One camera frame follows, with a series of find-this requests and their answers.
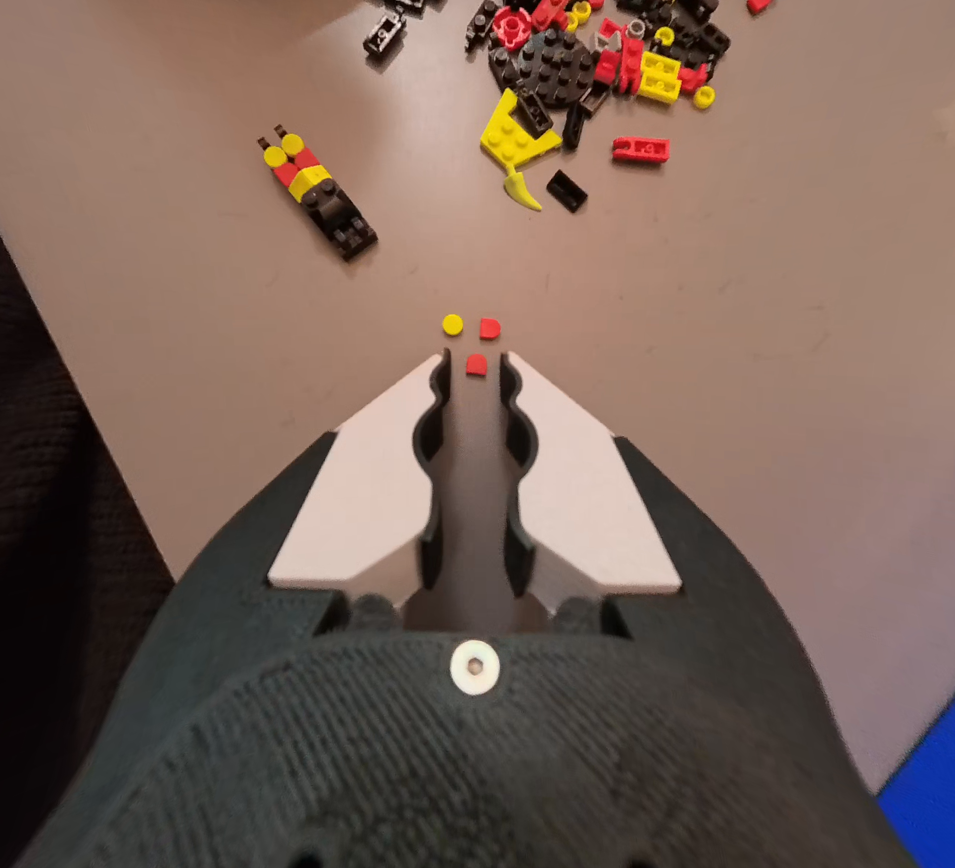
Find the yellow wedge lego plate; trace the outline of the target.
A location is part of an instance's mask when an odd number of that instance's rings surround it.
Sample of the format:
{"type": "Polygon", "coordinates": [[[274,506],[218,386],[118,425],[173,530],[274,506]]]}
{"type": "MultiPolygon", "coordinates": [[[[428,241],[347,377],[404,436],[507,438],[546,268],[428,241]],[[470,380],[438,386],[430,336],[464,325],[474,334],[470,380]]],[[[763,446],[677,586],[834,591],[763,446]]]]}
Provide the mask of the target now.
{"type": "Polygon", "coordinates": [[[553,129],[541,137],[529,134],[512,117],[517,105],[517,95],[506,88],[479,140],[484,152],[508,174],[563,145],[562,137],[553,129]]]}

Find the yellow-green lego horn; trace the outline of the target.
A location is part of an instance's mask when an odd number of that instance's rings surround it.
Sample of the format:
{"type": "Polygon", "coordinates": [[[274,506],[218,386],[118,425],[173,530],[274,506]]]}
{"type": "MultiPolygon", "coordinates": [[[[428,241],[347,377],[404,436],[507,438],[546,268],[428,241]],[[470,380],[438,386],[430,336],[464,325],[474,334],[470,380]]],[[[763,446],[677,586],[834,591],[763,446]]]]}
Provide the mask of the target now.
{"type": "Polygon", "coordinates": [[[522,207],[537,213],[543,210],[543,206],[529,192],[524,174],[513,165],[506,168],[503,188],[508,197],[522,207]]]}

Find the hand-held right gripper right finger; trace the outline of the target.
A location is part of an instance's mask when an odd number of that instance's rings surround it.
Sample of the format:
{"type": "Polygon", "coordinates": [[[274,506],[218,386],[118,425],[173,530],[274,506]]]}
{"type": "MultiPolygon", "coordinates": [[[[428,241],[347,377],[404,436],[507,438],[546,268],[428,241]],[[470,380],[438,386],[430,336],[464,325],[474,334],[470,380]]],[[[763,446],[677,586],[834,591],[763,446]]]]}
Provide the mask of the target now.
{"type": "Polygon", "coordinates": [[[513,595],[555,614],[571,598],[679,592],[615,434],[515,352],[501,354],[499,395],[519,466],[503,543],[513,595]]]}

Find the small black lego tile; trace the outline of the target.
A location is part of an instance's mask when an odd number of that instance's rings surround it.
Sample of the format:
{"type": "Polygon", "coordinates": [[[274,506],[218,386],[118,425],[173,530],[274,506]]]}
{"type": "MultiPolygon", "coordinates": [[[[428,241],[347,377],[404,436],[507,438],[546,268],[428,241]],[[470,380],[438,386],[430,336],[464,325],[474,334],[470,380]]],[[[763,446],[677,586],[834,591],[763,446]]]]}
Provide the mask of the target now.
{"type": "Polygon", "coordinates": [[[571,214],[578,213],[588,200],[588,193],[560,169],[547,182],[546,191],[571,214]]]}

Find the blue plastic box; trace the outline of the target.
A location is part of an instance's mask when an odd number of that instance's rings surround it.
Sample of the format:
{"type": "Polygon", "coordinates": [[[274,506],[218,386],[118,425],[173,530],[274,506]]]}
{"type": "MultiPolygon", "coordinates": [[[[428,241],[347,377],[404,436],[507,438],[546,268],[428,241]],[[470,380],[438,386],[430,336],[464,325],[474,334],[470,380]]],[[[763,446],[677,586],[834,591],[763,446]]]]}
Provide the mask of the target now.
{"type": "Polygon", "coordinates": [[[880,790],[878,803],[921,867],[954,866],[954,700],[880,790]]]}

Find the partly built lego model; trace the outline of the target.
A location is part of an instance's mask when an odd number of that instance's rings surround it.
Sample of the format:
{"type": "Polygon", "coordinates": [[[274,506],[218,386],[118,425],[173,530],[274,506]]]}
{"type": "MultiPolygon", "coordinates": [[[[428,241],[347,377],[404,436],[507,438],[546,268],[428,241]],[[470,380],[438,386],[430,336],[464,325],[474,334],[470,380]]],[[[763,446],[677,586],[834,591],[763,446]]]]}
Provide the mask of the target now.
{"type": "Polygon", "coordinates": [[[304,215],[349,263],[378,242],[376,230],[299,134],[274,129],[278,143],[258,138],[264,161],[304,215]]]}

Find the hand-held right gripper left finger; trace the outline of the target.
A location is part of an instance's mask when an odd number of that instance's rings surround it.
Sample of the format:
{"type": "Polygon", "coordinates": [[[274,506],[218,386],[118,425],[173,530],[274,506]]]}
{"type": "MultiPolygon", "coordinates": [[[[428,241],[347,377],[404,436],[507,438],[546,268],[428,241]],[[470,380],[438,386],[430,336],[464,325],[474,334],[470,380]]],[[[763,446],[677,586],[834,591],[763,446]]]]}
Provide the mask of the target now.
{"type": "Polygon", "coordinates": [[[442,563],[432,462],[443,444],[451,354],[428,357],[333,440],[268,573],[282,589],[377,595],[404,607],[442,563]]]}

